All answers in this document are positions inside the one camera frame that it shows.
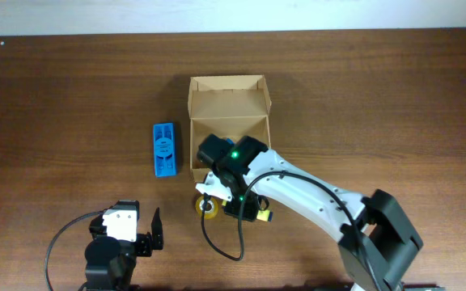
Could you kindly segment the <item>yellow highlighter pen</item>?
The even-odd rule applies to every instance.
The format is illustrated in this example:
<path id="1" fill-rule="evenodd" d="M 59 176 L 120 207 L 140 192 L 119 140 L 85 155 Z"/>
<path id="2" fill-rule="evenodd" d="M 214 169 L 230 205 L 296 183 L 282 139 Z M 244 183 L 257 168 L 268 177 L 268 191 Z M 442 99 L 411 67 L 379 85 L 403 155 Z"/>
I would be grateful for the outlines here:
<path id="1" fill-rule="evenodd" d="M 223 201 L 222 202 L 222 209 L 226 215 L 230 215 L 232 217 L 238 217 L 238 211 L 234 210 L 233 204 L 231 202 Z M 245 213 L 243 219 L 246 221 L 266 221 L 271 222 L 273 219 L 273 212 L 269 209 L 266 210 L 259 210 L 256 215 Z"/>

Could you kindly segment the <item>blue tape dispenser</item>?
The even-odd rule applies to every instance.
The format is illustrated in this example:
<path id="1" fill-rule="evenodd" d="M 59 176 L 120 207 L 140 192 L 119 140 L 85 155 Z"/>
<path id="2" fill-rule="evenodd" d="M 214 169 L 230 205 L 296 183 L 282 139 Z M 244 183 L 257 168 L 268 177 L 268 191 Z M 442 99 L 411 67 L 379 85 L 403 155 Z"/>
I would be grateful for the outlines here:
<path id="1" fill-rule="evenodd" d="M 175 126 L 173 123 L 153 125 L 154 166 L 157 178 L 170 177 L 177 174 L 175 137 Z"/>

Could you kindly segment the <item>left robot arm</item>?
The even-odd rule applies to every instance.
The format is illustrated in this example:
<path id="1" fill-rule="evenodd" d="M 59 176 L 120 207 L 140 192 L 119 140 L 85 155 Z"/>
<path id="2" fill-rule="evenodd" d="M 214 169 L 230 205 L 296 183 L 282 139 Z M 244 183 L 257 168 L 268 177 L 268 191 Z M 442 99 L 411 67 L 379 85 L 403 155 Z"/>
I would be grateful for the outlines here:
<path id="1" fill-rule="evenodd" d="M 89 231 L 92 241 L 85 250 L 87 265 L 85 288 L 88 290 L 139 290 L 131 283 L 138 257 L 150 257 L 163 249 L 163 225 L 158 210 L 151 232 L 137 232 L 139 203 L 120 200 L 97 213 Z"/>

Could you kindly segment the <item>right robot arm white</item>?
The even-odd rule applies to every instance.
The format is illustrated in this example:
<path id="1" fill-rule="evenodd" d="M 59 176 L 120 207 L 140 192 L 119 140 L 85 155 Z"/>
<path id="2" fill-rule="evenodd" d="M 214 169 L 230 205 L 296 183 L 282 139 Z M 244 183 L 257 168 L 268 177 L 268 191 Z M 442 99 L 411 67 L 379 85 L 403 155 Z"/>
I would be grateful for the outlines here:
<path id="1" fill-rule="evenodd" d="M 338 245 L 355 290 L 401 290 L 423 241 L 394 196 L 364 196 L 308 174 L 254 137 L 210 134 L 197 159 L 209 168 L 196 189 L 225 201 L 239 223 L 255 221 L 275 200 L 319 226 Z"/>

